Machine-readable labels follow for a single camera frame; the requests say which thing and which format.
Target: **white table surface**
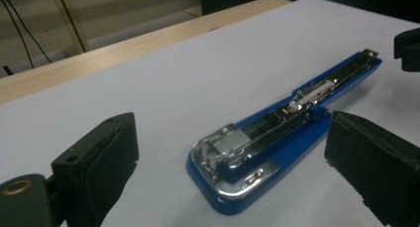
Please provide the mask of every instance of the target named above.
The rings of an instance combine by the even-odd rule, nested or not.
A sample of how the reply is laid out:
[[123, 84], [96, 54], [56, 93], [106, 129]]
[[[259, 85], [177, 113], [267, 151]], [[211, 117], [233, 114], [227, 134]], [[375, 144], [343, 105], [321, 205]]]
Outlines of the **white table surface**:
[[192, 145], [287, 96], [365, 48], [380, 68], [336, 101], [420, 145], [420, 73], [400, 69], [393, 38], [418, 24], [325, 0], [244, 22], [0, 105], [0, 182], [50, 163], [108, 117], [136, 115], [140, 162], [102, 226], [382, 226], [327, 165], [321, 142], [247, 210], [214, 211], [185, 171]]

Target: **cable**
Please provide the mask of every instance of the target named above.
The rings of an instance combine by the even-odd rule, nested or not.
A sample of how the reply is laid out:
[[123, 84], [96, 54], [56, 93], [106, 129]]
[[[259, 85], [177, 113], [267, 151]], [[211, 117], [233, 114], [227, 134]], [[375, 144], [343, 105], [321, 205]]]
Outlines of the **cable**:
[[28, 35], [32, 38], [32, 40], [35, 42], [35, 44], [37, 44], [38, 48], [40, 49], [40, 51], [43, 53], [44, 57], [49, 61], [52, 62], [49, 57], [46, 55], [46, 53], [44, 52], [43, 48], [40, 46], [40, 44], [38, 43], [38, 41], [34, 38], [34, 36], [31, 34], [31, 32], [28, 30], [28, 28], [26, 27], [24, 21], [22, 20], [21, 16], [19, 15], [18, 11], [15, 9], [15, 7], [13, 6], [12, 2], [10, 0], [6, 0], [10, 7], [12, 7], [13, 11], [15, 12], [16, 16], [18, 17], [19, 21], [21, 22], [22, 26], [25, 28], [26, 32], [28, 33]]
[[1, 2], [3, 3], [4, 7], [6, 8], [7, 12], [9, 13], [10, 18], [12, 18], [13, 24], [15, 25], [15, 28], [16, 28], [16, 30], [18, 31], [19, 36], [21, 37], [22, 43], [24, 44], [25, 51], [26, 51], [26, 53], [27, 53], [27, 56], [28, 56], [29, 62], [31, 63], [31, 67], [32, 67], [32, 68], [34, 68], [34, 64], [32, 63], [31, 55], [29, 54], [28, 47], [27, 47], [27, 45], [26, 45], [26, 43], [25, 43], [24, 37], [22, 36], [22, 33], [21, 33], [21, 31], [19, 30], [19, 27], [18, 27], [18, 25], [16, 24], [15, 19], [13, 18], [12, 13], [11, 13], [11, 12], [10, 12], [10, 10], [9, 10], [9, 7], [6, 5], [6, 2], [5, 2], [4, 0], [1, 0]]

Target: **wooden table edge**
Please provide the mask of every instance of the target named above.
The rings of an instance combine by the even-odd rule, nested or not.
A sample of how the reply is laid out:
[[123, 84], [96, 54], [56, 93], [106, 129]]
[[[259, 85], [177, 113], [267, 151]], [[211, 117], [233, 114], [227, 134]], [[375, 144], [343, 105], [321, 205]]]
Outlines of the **wooden table edge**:
[[0, 104], [290, 3], [257, 0], [0, 79]]

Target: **stapler anvil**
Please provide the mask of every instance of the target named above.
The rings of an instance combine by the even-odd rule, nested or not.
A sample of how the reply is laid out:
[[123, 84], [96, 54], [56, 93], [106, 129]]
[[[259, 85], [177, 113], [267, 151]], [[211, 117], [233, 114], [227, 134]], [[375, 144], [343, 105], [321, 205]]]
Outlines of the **stapler anvil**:
[[192, 148], [186, 169], [212, 207], [237, 214], [279, 181], [330, 124], [326, 105], [374, 72], [364, 50], [295, 89], [291, 96], [222, 127]]

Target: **blue stapler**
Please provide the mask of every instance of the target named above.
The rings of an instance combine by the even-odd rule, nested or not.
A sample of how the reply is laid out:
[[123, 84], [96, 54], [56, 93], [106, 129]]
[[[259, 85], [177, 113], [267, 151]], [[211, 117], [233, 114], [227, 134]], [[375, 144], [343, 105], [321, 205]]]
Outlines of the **blue stapler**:
[[186, 169], [211, 206], [237, 214], [277, 183], [326, 134], [326, 105], [374, 72], [381, 60], [364, 50], [264, 110], [198, 141]]

